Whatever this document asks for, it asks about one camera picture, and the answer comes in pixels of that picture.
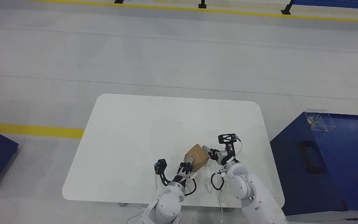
blue object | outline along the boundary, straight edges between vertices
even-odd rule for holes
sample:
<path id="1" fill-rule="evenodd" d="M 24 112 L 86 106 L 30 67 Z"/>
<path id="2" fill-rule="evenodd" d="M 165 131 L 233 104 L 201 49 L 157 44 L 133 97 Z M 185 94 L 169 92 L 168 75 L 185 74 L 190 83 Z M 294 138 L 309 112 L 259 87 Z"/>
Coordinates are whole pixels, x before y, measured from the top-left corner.
<path id="1" fill-rule="evenodd" d="M 306 6 L 358 8 L 358 0 L 295 0 L 294 4 L 302 4 Z"/>
<path id="2" fill-rule="evenodd" d="M 14 152 L 17 151 L 18 143 L 0 135 L 0 172 L 5 168 Z"/>
<path id="3" fill-rule="evenodd" d="M 271 141 L 286 215 L 358 210 L 358 116 L 331 118 L 317 132 L 302 113 Z"/>

brown cardboard box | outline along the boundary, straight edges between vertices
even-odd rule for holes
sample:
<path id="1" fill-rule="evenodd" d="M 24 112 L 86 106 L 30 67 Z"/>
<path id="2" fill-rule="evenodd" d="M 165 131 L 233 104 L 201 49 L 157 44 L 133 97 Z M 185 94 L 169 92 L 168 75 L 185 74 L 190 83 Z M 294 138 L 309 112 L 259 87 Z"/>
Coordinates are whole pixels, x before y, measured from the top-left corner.
<path id="1" fill-rule="evenodd" d="M 205 164 L 209 160 L 208 154 L 199 146 L 198 144 L 194 145 L 193 148 L 191 148 L 187 154 L 185 154 L 184 159 L 189 158 L 190 156 L 194 157 L 194 161 L 192 163 L 193 165 L 193 172 L 197 172 L 198 169 L 205 166 Z"/>

yellow floor line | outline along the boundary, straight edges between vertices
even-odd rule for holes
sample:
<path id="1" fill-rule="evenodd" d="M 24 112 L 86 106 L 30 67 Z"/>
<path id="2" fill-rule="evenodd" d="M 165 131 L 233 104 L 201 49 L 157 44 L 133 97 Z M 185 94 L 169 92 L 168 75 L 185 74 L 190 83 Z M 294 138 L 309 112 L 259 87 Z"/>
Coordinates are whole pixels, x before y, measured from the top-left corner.
<path id="1" fill-rule="evenodd" d="M 82 138 L 83 129 L 22 124 L 0 124 L 0 134 L 25 134 L 58 138 Z"/>
<path id="2" fill-rule="evenodd" d="M 202 8 L 188 8 L 188 7 L 176 7 L 176 6 L 153 6 L 153 5 L 141 5 L 141 4 L 114 4 L 114 3 L 107 3 L 107 2 L 86 2 L 86 1 L 73 1 L 73 0 L 33 0 L 33 1 L 46 2 L 46 3 L 85 4 L 85 5 L 91 5 L 91 6 L 145 8 L 145 9 L 151 9 L 151 10 L 177 10 L 177 11 L 206 12 L 206 13 L 208 13 L 208 12 L 226 13 L 226 14 L 246 15 L 246 16 L 298 18 L 298 19 L 305 19 L 305 20 L 358 22 L 358 18 L 306 16 L 306 15 L 282 15 L 281 13 L 247 12 L 247 11 L 221 10 L 221 9 L 210 9 L 210 8 L 202 9 Z"/>
<path id="3" fill-rule="evenodd" d="M 197 5 L 198 2 L 191 2 L 191 1 L 176 1 L 176 0 L 154 0 L 157 3 L 178 3 L 178 4 L 195 4 Z M 238 7 L 238 8 L 255 8 L 261 10 L 283 10 L 283 7 L 271 7 L 271 6 L 250 6 L 245 4 L 224 4 L 224 3 L 206 3 L 208 6 L 222 6 L 222 7 Z M 346 15 L 358 15 L 357 12 L 350 12 L 350 11 L 325 11 L 325 10 L 303 10 L 298 8 L 292 8 L 290 11 L 292 12 L 318 12 L 318 13 L 330 13 L 330 14 L 346 14 Z"/>

gray floor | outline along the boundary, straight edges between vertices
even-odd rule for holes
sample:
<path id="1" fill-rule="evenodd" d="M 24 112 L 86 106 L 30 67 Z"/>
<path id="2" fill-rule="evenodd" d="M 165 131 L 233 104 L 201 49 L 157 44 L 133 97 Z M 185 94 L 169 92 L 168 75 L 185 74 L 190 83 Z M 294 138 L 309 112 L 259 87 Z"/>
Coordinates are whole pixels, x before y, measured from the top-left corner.
<path id="1" fill-rule="evenodd" d="M 0 123 L 85 128 L 103 93 L 255 101 L 270 139 L 308 108 L 358 114 L 357 23 L 0 6 Z M 9 137 L 21 149 L 0 182 L 1 223 L 125 223 L 143 208 L 62 197 L 79 140 Z M 183 223 L 220 222 L 217 208 L 183 212 Z"/>

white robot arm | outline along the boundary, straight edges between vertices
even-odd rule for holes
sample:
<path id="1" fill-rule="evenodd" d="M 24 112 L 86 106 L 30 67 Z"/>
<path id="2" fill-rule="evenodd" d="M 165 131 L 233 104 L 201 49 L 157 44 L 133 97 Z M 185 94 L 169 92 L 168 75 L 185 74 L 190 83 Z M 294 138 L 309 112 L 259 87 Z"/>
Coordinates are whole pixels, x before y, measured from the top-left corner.
<path id="1" fill-rule="evenodd" d="M 188 196 L 196 190 L 185 194 L 186 180 L 192 172 L 192 162 L 194 158 L 191 156 L 185 162 L 180 163 L 177 175 L 172 181 L 168 181 L 165 177 L 164 170 L 167 163 L 164 159 L 158 160 L 154 164 L 156 175 L 159 175 L 164 184 L 164 194 L 155 199 L 147 206 L 143 214 L 140 216 L 136 224 L 178 224 L 181 218 L 181 202 L 184 196 Z"/>
<path id="2" fill-rule="evenodd" d="M 241 141 L 235 134 L 223 134 L 219 136 L 219 143 L 226 145 L 224 151 L 207 146 L 203 146 L 203 149 L 211 159 L 224 166 L 219 174 L 227 174 L 231 192 L 241 200 L 242 212 L 250 224 L 286 224 L 287 220 L 282 209 L 262 179 L 249 173 L 247 168 L 235 158 L 233 143 L 237 140 Z"/>

